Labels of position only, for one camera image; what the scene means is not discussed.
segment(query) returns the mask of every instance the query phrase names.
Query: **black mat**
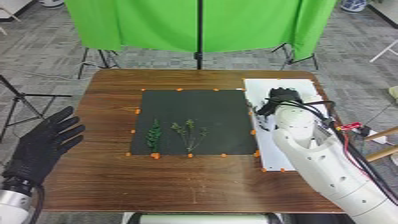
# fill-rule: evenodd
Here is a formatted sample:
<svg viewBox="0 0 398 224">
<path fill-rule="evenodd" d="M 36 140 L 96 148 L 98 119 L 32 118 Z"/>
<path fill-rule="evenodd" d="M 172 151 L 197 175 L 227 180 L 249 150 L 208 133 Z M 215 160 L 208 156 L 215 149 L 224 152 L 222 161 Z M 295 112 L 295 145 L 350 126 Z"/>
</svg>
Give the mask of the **black mat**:
<svg viewBox="0 0 398 224">
<path fill-rule="evenodd" d="M 256 151 L 251 135 L 252 124 L 245 94 L 240 90 L 146 91 L 142 95 L 140 115 L 135 126 L 132 154 L 149 155 L 146 143 L 148 131 L 158 119 L 162 127 L 160 154 L 187 155 L 183 140 L 171 129 L 176 122 L 196 122 L 196 130 L 208 128 L 208 136 L 194 150 L 197 155 L 247 155 Z"/>
</svg>

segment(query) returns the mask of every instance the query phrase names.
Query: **white robotic arm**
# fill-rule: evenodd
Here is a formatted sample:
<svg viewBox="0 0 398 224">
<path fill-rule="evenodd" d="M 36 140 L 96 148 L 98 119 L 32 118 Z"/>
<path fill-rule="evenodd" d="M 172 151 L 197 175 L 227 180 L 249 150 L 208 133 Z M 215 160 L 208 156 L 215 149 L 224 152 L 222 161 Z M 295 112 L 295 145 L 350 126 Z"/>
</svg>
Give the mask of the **white robotic arm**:
<svg viewBox="0 0 398 224">
<path fill-rule="evenodd" d="M 350 161 L 338 137 L 320 128 L 313 113 L 281 105 L 275 121 L 274 141 L 315 191 L 357 224 L 398 224 L 398 206 Z"/>
<path fill-rule="evenodd" d="M 14 192 L 0 191 L 0 224 L 21 224 L 28 218 L 30 197 Z"/>
</svg>

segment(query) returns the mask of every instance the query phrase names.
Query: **robotic arm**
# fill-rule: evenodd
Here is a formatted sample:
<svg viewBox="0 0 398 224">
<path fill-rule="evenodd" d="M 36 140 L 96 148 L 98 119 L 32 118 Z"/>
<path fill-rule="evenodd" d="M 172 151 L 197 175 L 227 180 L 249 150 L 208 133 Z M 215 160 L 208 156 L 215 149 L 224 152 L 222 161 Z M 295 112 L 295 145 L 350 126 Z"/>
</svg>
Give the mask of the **robotic arm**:
<svg viewBox="0 0 398 224">
<path fill-rule="evenodd" d="M 259 113 L 275 113 L 274 141 L 307 184 L 357 224 L 396 224 L 398 206 L 350 158 L 336 135 L 318 125 L 313 112 L 297 106 L 304 105 L 297 92 L 272 91 Z"/>
<path fill-rule="evenodd" d="M 78 117 L 68 119 L 73 108 L 68 107 L 41 122 L 20 139 L 11 162 L 2 176 L 5 177 L 0 190 L 0 224 L 21 224 L 28 217 L 32 189 L 37 189 L 39 204 L 30 224 L 39 218 L 44 200 L 44 178 L 53 170 L 60 156 L 84 140 L 85 130 Z"/>
</svg>

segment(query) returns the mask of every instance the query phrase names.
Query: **cable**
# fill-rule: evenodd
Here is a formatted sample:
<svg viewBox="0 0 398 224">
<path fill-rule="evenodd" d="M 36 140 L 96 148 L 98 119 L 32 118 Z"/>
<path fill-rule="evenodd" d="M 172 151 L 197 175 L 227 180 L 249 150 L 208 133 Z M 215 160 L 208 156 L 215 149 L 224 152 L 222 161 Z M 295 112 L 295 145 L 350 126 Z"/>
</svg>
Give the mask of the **cable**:
<svg viewBox="0 0 398 224">
<path fill-rule="evenodd" d="M 334 121 L 331 122 L 331 129 L 332 129 L 334 134 L 336 134 L 336 136 L 339 138 L 339 141 L 343 142 L 345 141 L 345 137 L 343 137 L 343 134 L 341 134 L 341 132 L 338 131 L 338 129 L 334 127 Z M 355 149 L 355 147 L 354 147 L 354 145 L 350 143 L 348 143 L 348 152 L 352 154 L 355 162 L 357 162 L 357 164 L 359 164 L 359 166 L 361 166 L 361 168 L 363 168 L 363 170 L 364 170 L 364 172 L 368 174 L 368 177 L 370 177 L 371 181 L 375 182 L 375 185 L 377 185 L 377 187 L 379 187 L 386 197 L 389 198 L 391 202 L 398 206 L 396 194 L 395 194 L 395 192 L 393 192 L 393 190 L 389 188 L 389 185 L 387 185 L 387 183 L 386 183 L 386 181 L 382 179 L 380 174 L 375 171 L 375 168 L 370 165 L 370 162 L 368 162 L 363 154 L 359 153 L 359 151 L 357 151 L 357 149 Z"/>
<path fill-rule="evenodd" d="M 347 135 L 347 133 L 345 133 L 345 157 L 347 157 L 347 159 L 348 159 L 352 165 L 357 167 L 357 169 L 361 170 L 363 174 L 364 174 L 366 177 L 368 177 L 368 174 L 364 173 L 363 168 L 359 167 L 357 163 L 355 163 L 354 160 L 352 160 L 352 156 L 350 156 L 350 152 L 348 152 L 348 143 L 350 143 L 350 140 L 348 140 L 348 135 Z"/>
<path fill-rule="evenodd" d="M 382 115 L 384 111 L 389 109 L 393 103 L 387 105 L 387 107 L 382 109 L 380 113 L 375 115 L 375 117 L 370 119 L 370 121 L 364 123 L 364 126 L 370 124 L 370 122 L 377 119 L 377 117 Z"/>
<path fill-rule="evenodd" d="M 36 191 L 37 191 L 39 199 L 37 199 L 37 205 L 36 205 L 34 215 L 32 215 L 32 219 L 30 219 L 28 224 L 36 224 L 36 222 L 37 222 L 37 219 L 39 219 L 39 216 L 41 216 L 43 205 L 44 205 L 44 195 L 46 195 L 43 185 L 39 184 L 34 188 L 36 188 Z"/>
<path fill-rule="evenodd" d="M 277 103 L 277 105 L 286 105 L 286 106 L 293 106 L 293 107 L 299 107 L 299 108 L 306 109 L 315 114 L 315 116 L 320 118 L 322 121 L 327 120 L 327 118 L 323 117 L 323 115 L 306 107 L 306 104 L 297 105 L 297 103 L 291 103 L 291 101 L 288 101 L 288 102 L 277 101 L 275 103 Z M 327 104 L 327 103 L 332 104 L 332 108 L 329 109 L 329 114 L 332 114 L 332 112 L 334 112 L 332 109 L 334 109 L 336 103 L 332 101 L 320 101 L 320 102 L 315 102 L 315 103 L 316 104 Z M 336 122 L 334 122 L 334 120 L 331 120 L 331 122 L 329 122 L 329 128 L 332 129 L 332 132 L 334 132 L 334 134 L 338 136 L 338 139 L 341 141 L 341 144 L 345 145 L 345 151 L 352 155 L 352 158 L 354 158 L 354 160 L 357 162 L 357 165 L 355 165 L 355 163 L 354 163 L 354 165 L 363 170 L 363 172 L 366 173 L 366 175 L 368 175 L 368 177 L 370 177 L 370 179 L 371 179 L 371 181 L 373 181 L 373 183 L 375 183 L 375 185 L 377 185 L 377 187 L 379 187 L 379 189 L 380 189 L 380 191 L 382 191 L 387 199 L 391 200 L 391 202 L 398 206 L 398 197 L 396 197 L 396 194 L 395 194 L 395 192 L 393 192 L 393 190 L 389 188 L 389 185 L 387 185 L 387 183 L 384 181 L 384 178 L 382 178 L 379 172 L 375 171 L 375 168 L 370 165 L 370 162 L 368 162 L 363 154 L 359 153 L 354 145 L 350 144 L 348 137 L 343 135 L 341 131 L 336 129 Z"/>
<path fill-rule="evenodd" d="M 62 80 L 68 80 L 68 81 L 80 81 L 80 80 L 89 80 L 91 78 L 85 78 L 85 79 L 71 79 L 71 78 L 66 78 L 62 76 L 55 76 L 55 75 L 44 75 L 44 74 L 39 74 L 39 73 L 34 73 L 34 72 L 28 72 L 28 71 L 21 71 L 21 70 L 16 70 L 16 69 L 11 69 L 11 68 L 5 68 L 2 70 L 9 70 L 9 71 L 14 71 L 14 72 L 20 72 L 20 73 L 25 73 L 28 75 L 36 75 L 36 76 L 41 76 L 44 78 L 55 78 L 55 79 L 62 79 Z"/>
</svg>

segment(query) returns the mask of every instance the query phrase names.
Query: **black cable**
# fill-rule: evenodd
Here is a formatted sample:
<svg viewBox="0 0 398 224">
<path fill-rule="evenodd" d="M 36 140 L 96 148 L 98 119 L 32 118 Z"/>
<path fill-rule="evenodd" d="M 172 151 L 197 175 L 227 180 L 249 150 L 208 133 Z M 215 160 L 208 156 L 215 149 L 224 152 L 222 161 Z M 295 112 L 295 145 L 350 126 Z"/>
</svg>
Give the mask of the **black cable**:
<svg viewBox="0 0 398 224">
<path fill-rule="evenodd" d="M 341 132 L 338 131 L 338 129 L 334 127 L 334 122 L 331 123 L 331 128 L 332 128 L 334 134 L 336 134 L 336 136 L 339 138 L 339 141 L 343 141 L 345 137 L 343 137 L 343 134 L 341 134 Z M 389 198 L 391 202 L 398 206 L 398 197 L 396 197 L 395 191 L 391 190 L 389 185 L 387 185 L 387 183 L 384 181 L 384 178 L 382 178 L 375 168 L 371 167 L 370 162 L 368 162 L 363 154 L 357 151 L 357 148 L 354 147 L 354 145 L 350 143 L 348 143 L 348 152 L 350 152 L 352 157 L 354 157 L 354 159 L 357 161 L 357 164 L 359 164 L 359 166 L 361 166 L 361 168 L 363 168 L 363 170 L 364 170 L 364 172 L 366 172 L 366 174 L 370 176 L 370 179 L 371 179 L 371 181 L 373 181 L 373 183 L 375 183 L 382 193 L 386 194 L 386 197 Z"/>
<path fill-rule="evenodd" d="M 323 115 L 318 114 L 309 108 L 306 108 L 306 104 L 297 105 L 297 103 L 291 103 L 291 101 L 288 101 L 288 102 L 279 102 L 279 105 L 293 106 L 293 107 L 299 107 L 299 108 L 306 109 L 315 114 L 315 116 L 320 118 L 320 120 L 323 121 L 327 119 L 323 117 Z M 318 102 L 313 102 L 309 104 L 316 105 L 316 104 L 327 104 L 327 103 L 332 105 L 331 106 L 332 108 L 329 109 L 329 114 L 332 115 L 334 107 L 336 107 L 336 103 L 332 101 L 318 101 Z M 332 120 L 329 122 L 329 128 L 332 129 L 332 132 L 334 132 L 334 134 L 338 136 L 341 144 L 345 144 L 345 136 L 343 136 L 341 131 L 338 131 L 338 129 L 336 129 L 336 123 L 334 123 Z M 373 183 L 375 183 L 375 185 L 377 185 L 377 187 L 379 187 L 379 189 L 380 189 L 387 199 L 391 200 L 391 202 L 398 206 L 398 196 L 396 196 L 396 194 L 395 194 L 395 192 L 393 192 L 393 190 L 389 188 L 389 185 L 387 185 L 387 183 L 384 181 L 384 178 L 382 178 L 375 168 L 371 167 L 370 162 L 368 162 L 363 154 L 359 153 L 359 151 L 357 151 L 357 149 L 355 149 L 355 147 L 354 147 L 350 142 L 348 142 L 348 152 L 350 152 L 350 155 L 352 155 L 352 157 L 355 159 L 355 162 L 357 162 L 357 164 L 359 164 L 359 166 L 361 166 L 361 168 L 363 168 L 363 170 L 364 170 L 364 172 L 368 174 L 368 177 L 370 177 L 370 179 L 371 179 L 371 181 L 373 181 Z"/>
<path fill-rule="evenodd" d="M 43 205 L 44 205 L 44 187 L 43 185 L 36 185 L 36 191 L 37 191 L 37 205 L 36 205 L 36 210 L 34 210 L 34 215 L 28 224 L 36 224 L 39 216 L 41 216 L 41 210 L 43 210 Z"/>
</svg>

